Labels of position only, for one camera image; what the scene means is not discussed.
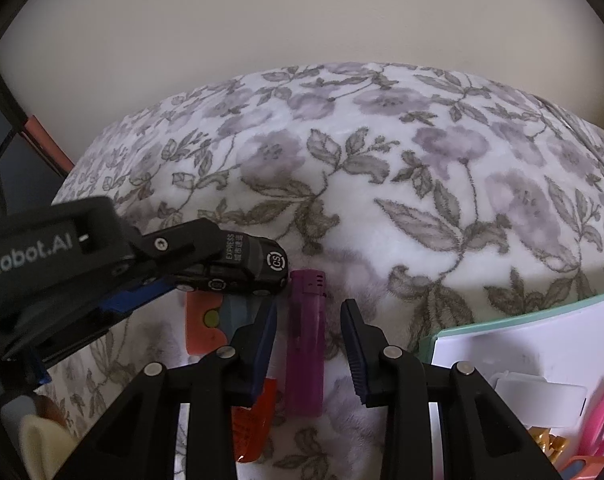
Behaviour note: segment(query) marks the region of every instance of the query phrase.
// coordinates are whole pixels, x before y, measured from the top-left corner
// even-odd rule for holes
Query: floral blanket
[[[208,218],[275,238],[292,268],[326,272],[324,414],[289,420],[279,407],[242,479],[379,476],[384,411],[354,394],[344,298],[413,349],[442,328],[604,292],[604,131],[464,73],[347,62],[183,92],[106,128],[57,200],[94,194],[144,233]],[[45,392],[72,431],[83,435],[147,362],[192,360],[182,301],[174,292],[140,309],[51,370]]]

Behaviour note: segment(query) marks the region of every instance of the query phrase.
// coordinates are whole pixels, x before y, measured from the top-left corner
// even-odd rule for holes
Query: lighter
[[[293,270],[290,283],[284,409],[289,416],[320,416],[324,394],[325,274],[314,269]]]

